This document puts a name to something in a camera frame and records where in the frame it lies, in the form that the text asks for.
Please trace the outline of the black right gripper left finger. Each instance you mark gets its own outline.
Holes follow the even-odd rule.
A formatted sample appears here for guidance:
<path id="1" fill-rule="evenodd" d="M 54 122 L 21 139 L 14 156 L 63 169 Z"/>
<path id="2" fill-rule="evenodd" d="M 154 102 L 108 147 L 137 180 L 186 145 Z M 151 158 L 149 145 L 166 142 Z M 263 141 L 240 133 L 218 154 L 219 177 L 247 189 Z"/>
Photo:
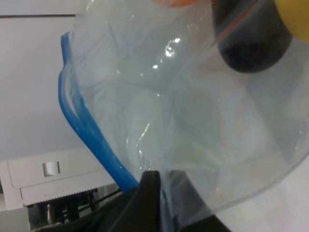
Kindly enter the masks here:
<path id="1" fill-rule="evenodd" d="M 158 232 L 160 230 L 160 174 L 145 171 L 139 185 L 98 210 L 65 224 L 37 232 Z"/>

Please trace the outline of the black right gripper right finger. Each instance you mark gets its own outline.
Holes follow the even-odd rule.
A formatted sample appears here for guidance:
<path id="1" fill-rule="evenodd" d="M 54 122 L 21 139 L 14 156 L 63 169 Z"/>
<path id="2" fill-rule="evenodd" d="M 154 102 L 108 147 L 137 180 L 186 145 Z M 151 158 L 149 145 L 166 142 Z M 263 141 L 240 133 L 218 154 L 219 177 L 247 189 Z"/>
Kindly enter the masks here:
<path id="1" fill-rule="evenodd" d="M 208 208 L 185 171 L 171 171 L 169 180 L 171 209 L 175 231 L 230 231 L 230 229 Z"/>

